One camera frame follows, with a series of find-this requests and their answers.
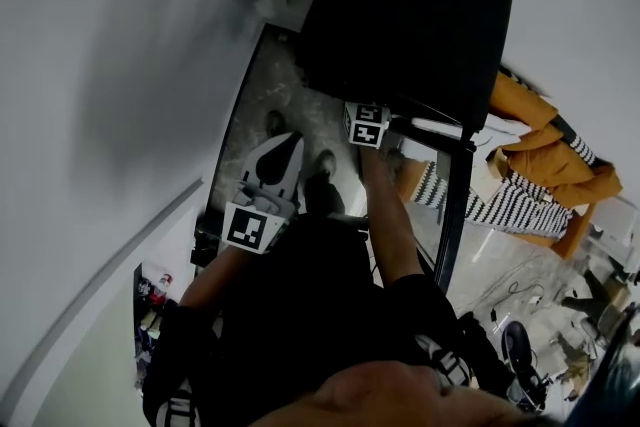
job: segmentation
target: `metal frame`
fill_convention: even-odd
[[[411,121],[403,118],[394,118],[389,125],[389,130],[417,143],[447,152],[451,156],[447,202],[434,269],[434,280],[446,294],[458,257],[471,184],[473,153],[476,147],[470,140],[470,134],[465,131],[463,131],[461,139],[453,139],[442,134],[422,130],[413,126]]]

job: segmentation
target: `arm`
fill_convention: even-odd
[[[361,147],[371,245],[385,287],[410,274],[424,274],[409,216],[400,201],[382,154]]]
[[[225,291],[251,259],[251,253],[227,247],[198,275],[185,291],[180,306],[215,317]]]

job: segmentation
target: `floor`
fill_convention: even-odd
[[[353,149],[343,135],[342,102],[304,87],[294,64],[293,38],[274,27],[265,30],[231,122],[210,203],[222,210],[232,199],[245,156],[266,139],[267,112],[278,109],[289,127],[304,135],[302,180],[315,156],[330,148],[338,161],[334,184],[347,213],[360,215],[366,209],[364,189],[355,172]],[[407,210],[418,242],[428,254],[435,255],[440,236],[438,213],[417,204],[407,205]],[[571,289],[588,297],[586,284],[575,270],[579,266],[580,259],[569,264],[551,250],[465,223],[448,298],[457,314],[474,312],[498,351],[502,328],[511,320],[521,321],[531,337],[539,374],[553,375],[565,365],[560,349],[551,346],[550,340],[558,332],[575,346],[587,339],[578,323],[580,314],[554,302],[556,295],[562,297]],[[379,282],[377,271],[375,277]],[[517,293],[509,293],[510,287]],[[490,319],[494,306],[495,323]]]

